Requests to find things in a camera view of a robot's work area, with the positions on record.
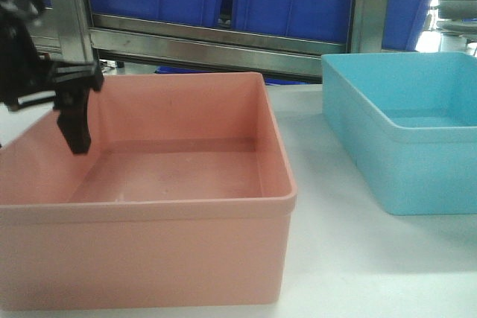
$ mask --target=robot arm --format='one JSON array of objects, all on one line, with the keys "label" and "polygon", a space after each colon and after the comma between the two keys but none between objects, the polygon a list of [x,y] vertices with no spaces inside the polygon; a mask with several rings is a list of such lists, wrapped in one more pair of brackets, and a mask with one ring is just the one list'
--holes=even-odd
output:
[{"label": "robot arm", "polygon": [[[87,110],[90,89],[100,91],[104,82],[97,63],[65,63],[41,58],[26,24],[45,11],[42,0],[0,0],[0,103],[10,111],[53,102],[57,120],[74,154],[87,153]],[[54,95],[22,101],[38,92]]]}]

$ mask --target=stainless steel bar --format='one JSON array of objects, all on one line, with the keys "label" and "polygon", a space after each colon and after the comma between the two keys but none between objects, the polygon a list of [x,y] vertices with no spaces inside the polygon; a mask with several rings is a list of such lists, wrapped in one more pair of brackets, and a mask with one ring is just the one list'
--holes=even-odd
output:
[{"label": "stainless steel bar", "polygon": [[388,0],[353,0],[348,52],[380,52]]},{"label": "stainless steel bar", "polygon": [[188,39],[91,29],[95,48],[118,57],[131,56],[229,70],[254,70],[288,76],[321,76],[320,57],[289,52],[257,50]]},{"label": "stainless steel bar", "polygon": [[38,22],[29,24],[28,32],[38,51],[61,53],[56,16],[53,9],[47,9]]},{"label": "stainless steel bar", "polygon": [[95,52],[89,38],[92,18],[88,0],[51,0],[58,38],[65,61],[92,62]]},{"label": "stainless steel bar", "polygon": [[97,28],[171,36],[178,39],[193,39],[257,49],[279,49],[281,51],[297,52],[300,54],[336,54],[345,51],[345,44],[332,42],[292,39],[283,36],[252,34],[219,28],[200,28],[196,26],[154,22],[96,13],[93,14],[93,22]]}]

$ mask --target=metal pole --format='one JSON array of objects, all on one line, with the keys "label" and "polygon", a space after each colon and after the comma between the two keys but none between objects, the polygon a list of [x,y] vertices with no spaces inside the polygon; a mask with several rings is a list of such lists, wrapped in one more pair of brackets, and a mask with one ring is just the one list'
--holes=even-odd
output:
[{"label": "metal pole", "polygon": [[388,0],[353,0],[347,52],[380,52]]},{"label": "metal pole", "polygon": [[92,62],[97,58],[89,35],[92,14],[88,0],[51,0],[65,61]]}]

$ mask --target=white tabletop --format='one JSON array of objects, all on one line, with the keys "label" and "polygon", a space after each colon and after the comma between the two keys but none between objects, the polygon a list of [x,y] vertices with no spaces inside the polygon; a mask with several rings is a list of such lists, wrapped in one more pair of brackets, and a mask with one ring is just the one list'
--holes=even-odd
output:
[{"label": "white tabletop", "polygon": [[[326,124],[321,86],[268,89],[299,188],[276,304],[0,317],[477,317],[477,215],[385,213]],[[0,142],[45,111],[2,108]]]}]

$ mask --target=metal frame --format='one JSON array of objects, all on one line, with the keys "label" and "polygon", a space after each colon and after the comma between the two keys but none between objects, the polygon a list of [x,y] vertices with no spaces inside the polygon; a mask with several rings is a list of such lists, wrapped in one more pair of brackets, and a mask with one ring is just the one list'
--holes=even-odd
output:
[{"label": "metal frame", "polygon": [[129,60],[260,71],[319,82],[322,54],[380,51],[387,0],[353,0],[348,44],[92,14],[88,0],[51,0],[48,26],[32,30],[37,47],[65,60]]}]

